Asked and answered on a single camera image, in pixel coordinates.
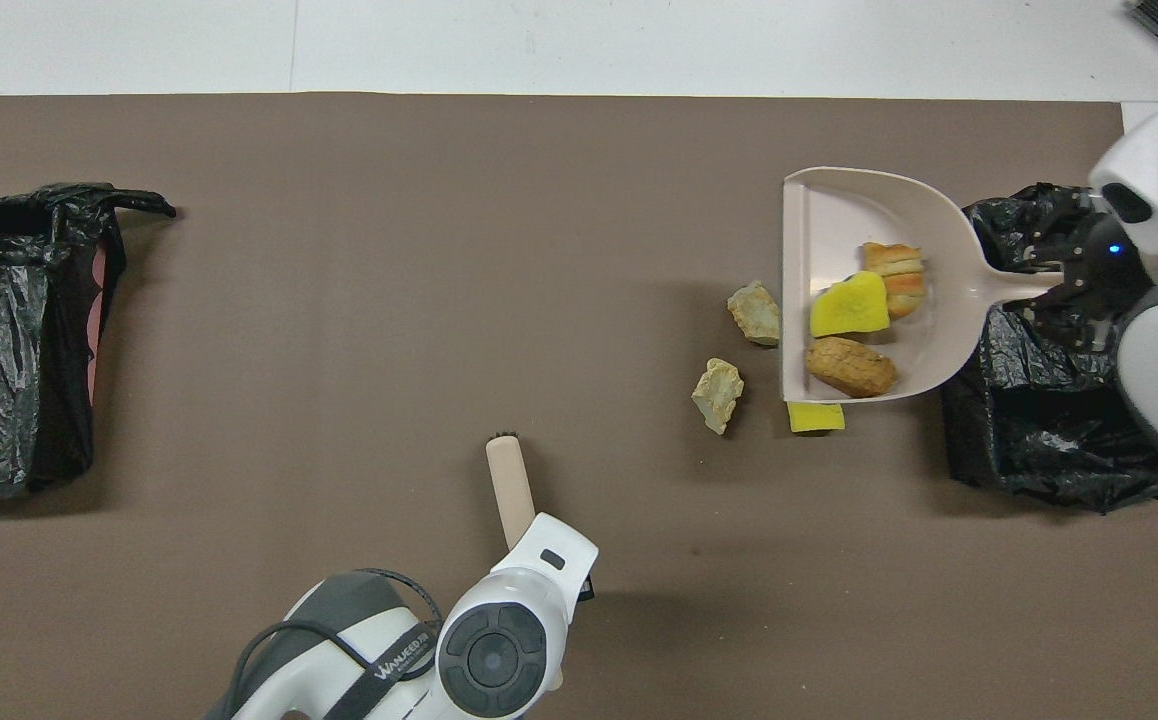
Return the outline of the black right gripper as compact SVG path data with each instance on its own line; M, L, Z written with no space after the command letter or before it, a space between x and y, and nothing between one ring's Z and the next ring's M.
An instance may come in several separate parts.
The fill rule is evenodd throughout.
M1028 269L1068 263L1068 282L1033 299L1033 328L1073 350L1114 350L1120 315L1155 282L1117 219L1097 193L1058 193L1041 204L1028 232Z

